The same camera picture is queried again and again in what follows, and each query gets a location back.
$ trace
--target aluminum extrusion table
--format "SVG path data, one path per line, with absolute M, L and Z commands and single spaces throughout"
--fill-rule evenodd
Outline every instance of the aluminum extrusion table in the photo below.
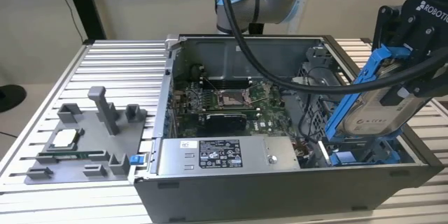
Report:
M 360 39 L 338 39 L 362 67 L 370 46 Z M 165 62 L 164 41 L 102 40 L 80 49 L 10 150 L 0 162 L 0 223 L 150 223 L 128 181 L 25 185 L 58 118 L 62 103 L 93 110 L 90 86 L 105 86 L 117 109 L 129 103 L 148 111 L 140 153 L 149 151 Z M 436 100 L 418 111 L 409 126 L 448 167 L 448 111 Z M 448 168 L 420 188 L 398 191 L 374 211 L 302 216 L 237 223 L 448 223 Z

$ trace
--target black cable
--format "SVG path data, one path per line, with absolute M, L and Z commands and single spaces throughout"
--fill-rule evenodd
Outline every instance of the black cable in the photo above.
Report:
M 308 135 L 308 136 L 314 136 L 320 133 L 320 131 L 316 131 L 313 134 Z
M 317 144 L 317 142 L 301 130 L 301 124 L 302 124 L 302 121 L 306 117 L 306 112 L 308 112 L 308 109 L 309 109 L 309 105 L 310 105 L 310 94 L 306 95 L 305 107 L 302 108 L 302 115 L 301 115 L 300 120 L 298 120 L 297 129 L 298 129 L 298 133 L 300 133 L 301 137 L 305 138 L 305 141 Z
M 308 134 L 306 134 L 308 137 L 310 136 L 310 129 L 312 129 L 312 127 L 313 127 L 313 120 L 314 120 L 314 116 L 316 116 L 317 112 L 318 112 L 318 111 L 316 111 L 316 112 L 313 113 L 313 115 L 309 116 L 309 127 L 308 127 Z
M 78 28 L 77 28 L 77 25 L 76 25 L 76 21 L 74 21 L 74 16 L 73 16 L 73 10 L 72 10 L 72 7 L 70 7 L 70 5 L 69 5 L 69 3 L 68 3 L 68 0 L 64 0 L 64 1 L 65 1 L 66 6 L 68 6 L 68 9 L 69 9 L 69 11 L 70 11 L 72 21 L 73 21 L 73 25 L 74 25 L 74 28 L 76 28 L 78 37 L 80 37 L 80 39 L 81 39 L 81 42 L 84 42 L 81 32 L 78 31 Z
M 276 75 L 268 72 L 268 70 L 264 68 L 264 66 L 257 61 L 248 45 L 244 39 L 244 36 L 241 34 L 238 25 L 236 24 L 236 18 L 234 18 L 234 12 L 232 7 L 230 0 L 222 0 L 224 3 L 224 9 L 226 13 L 226 17 L 229 20 L 229 25 L 232 28 L 234 40 L 240 46 L 240 50 L 253 66 L 253 68 L 258 71 L 258 73 L 269 80 L 272 81 L 277 86 L 284 87 L 289 90 L 301 91 L 305 93 L 312 94 L 354 94 L 354 93 L 362 93 L 366 91 L 372 91 L 376 89 L 381 89 L 393 85 L 400 84 L 404 81 L 409 81 L 421 75 L 424 75 L 426 72 L 434 70 L 434 68 L 444 65 L 448 58 L 448 47 L 440 48 L 434 52 L 430 53 L 429 59 L 426 59 L 420 64 L 412 66 L 406 70 L 393 74 L 389 77 L 380 78 L 374 81 L 352 84 L 346 86 L 308 86 L 297 83 L 292 83 L 289 81 L 284 81 L 281 78 L 278 78 Z
M 310 75 L 310 71 L 313 71 L 314 69 L 325 69 L 325 70 L 329 70 L 328 67 L 322 67 L 322 66 L 312 67 L 312 68 L 308 70 L 308 73 L 306 73 L 308 76 Z
M 2 132 L 2 131 L 0 131 L 0 134 L 6 135 L 6 136 L 10 136 L 10 137 L 13 137 L 13 138 L 17 138 L 16 135 L 12 135 L 12 134 L 9 134 L 9 133 L 6 133 L 6 132 Z

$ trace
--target power supply label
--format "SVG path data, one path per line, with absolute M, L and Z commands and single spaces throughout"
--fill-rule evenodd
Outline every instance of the power supply label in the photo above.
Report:
M 242 167 L 240 140 L 198 141 L 201 168 Z

